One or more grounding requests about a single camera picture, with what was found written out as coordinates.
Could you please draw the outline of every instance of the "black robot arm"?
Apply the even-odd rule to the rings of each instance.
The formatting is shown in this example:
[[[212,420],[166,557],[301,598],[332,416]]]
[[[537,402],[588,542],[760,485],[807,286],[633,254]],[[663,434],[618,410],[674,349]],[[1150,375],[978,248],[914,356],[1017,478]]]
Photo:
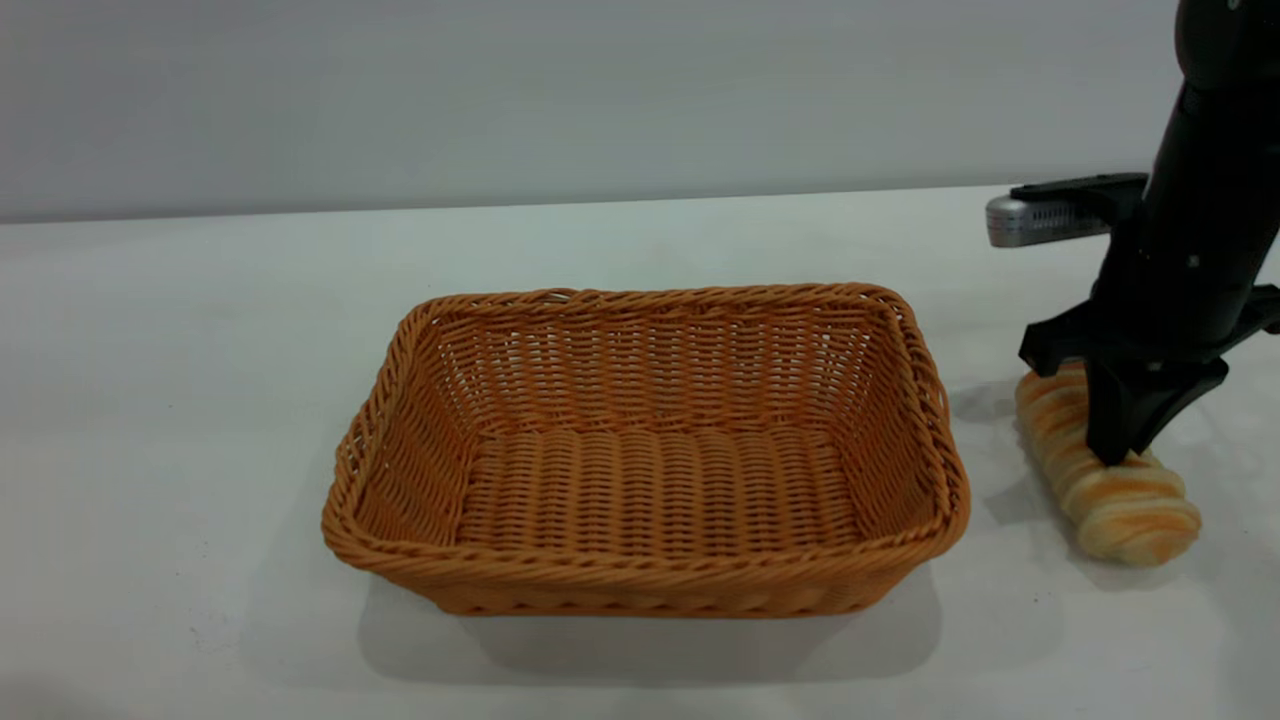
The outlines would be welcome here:
[[[1089,300],[1029,325],[1020,351],[1042,375],[1085,361],[1088,443],[1107,464],[1221,384],[1224,352],[1280,331],[1280,290],[1253,284],[1280,231],[1280,0],[1183,0],[1178,58],[1185,82],[1149,178],[1024,186],[988,205],[997,246],[1111,231]],[[1056,231],[1036,227],[1046,217]]]

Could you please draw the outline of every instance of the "basket rim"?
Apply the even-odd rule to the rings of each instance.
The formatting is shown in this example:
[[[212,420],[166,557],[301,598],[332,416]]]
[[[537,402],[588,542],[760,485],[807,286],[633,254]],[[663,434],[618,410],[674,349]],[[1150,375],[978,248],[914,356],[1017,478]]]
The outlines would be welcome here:
[[[370,534],[356,521],[355,514],[365,489],[361,466],[376,462],[379,437],[389,413],[383,407],[398,406],[407,384],[407,374],[398,357],[412,357],[407,347],[416,338],[410,329],[431,322],[439,304],[448,302],[457,314],[460,300],[468,301],[466,315],[500,316],[513,313],[609,311],[643,306],[653,311],[663,306],[764,304],[777,306],[813,306],[815,300],[842,302],[874,302],[892,311],[895,350],[902,352],[904,374],[916,388],[918,406],[913,413],[923,416],[925,437],[915,441],[928,455],[928,474],[933,489],[933,511],[929,520],[902,533],[869,538],[842,546],[808,547],[786,551],[754,552],[735,556],[696,556],[664,559],[628,556],[612,552],[572,553],[564,551],[521,550],[497,551],[484,547],[439,546],[417,541],[387,541]],[[525,293],[452,295],[430,300],[415,307],[401,322],[387,360],[378,374],[370,398],[351,423],[337,448],[335,479],[324,507],[321,529],[325,543],[343,561],[383,575],[412,577],[419,584],[439,585],[495,582],[561,585],[590,583],[593,577],[609,587],[630,591],[660,592],[672,585],[682,591],[699,587],[753,588],[783,583],[823,583],[847,580],[852,575],[901,570],[914,566],[950,548],[963,534],[969,516],[969,487],[964,466],[955,451],[950,430],[946,391],[937,377],[933,360],[924,345],[914,313],[896,292],[868,283],[790,284],[708,287],[694,291],[594,291],[553,288]],[[389,393],[379,393],[379,389]],[[356,438],[372,448],[352,459]]]

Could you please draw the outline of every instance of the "bread loaf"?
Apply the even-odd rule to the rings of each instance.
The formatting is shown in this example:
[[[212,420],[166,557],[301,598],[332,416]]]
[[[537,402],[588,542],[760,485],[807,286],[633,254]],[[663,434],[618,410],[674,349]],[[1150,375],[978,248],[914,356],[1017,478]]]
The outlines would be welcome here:
[[[1201,515],[1176,473],[1148,450],[1106,466],[1085,443],[1089,392],[1082,365],[1018,384],[1018,418],[1059,506],[1091,556],[1164,565],[1199,537]]]

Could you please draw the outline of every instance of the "white table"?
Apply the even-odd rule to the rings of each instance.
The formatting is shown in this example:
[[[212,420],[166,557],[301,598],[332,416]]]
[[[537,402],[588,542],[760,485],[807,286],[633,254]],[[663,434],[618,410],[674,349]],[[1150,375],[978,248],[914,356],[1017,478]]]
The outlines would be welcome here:
[[[0,228],[0,717],[1276,717],[1280,341],[1156,443],[1199,543],[1084,560],[1011,391],[1105,241],[992,250],[1000,191]],[[812,281],[914,305],[973,482],[964,539],[874,609],[460,620],[323,544],[333,447],[416,302]]]

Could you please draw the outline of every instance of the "orange wicker basket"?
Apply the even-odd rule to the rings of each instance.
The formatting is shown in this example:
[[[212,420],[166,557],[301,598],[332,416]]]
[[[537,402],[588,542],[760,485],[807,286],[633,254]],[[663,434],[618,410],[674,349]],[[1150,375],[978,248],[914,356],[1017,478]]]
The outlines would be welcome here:
[[[410,313],[323,529],[448,612],[771,618],[876,602],[968,515],[893,292],[556,290]]]

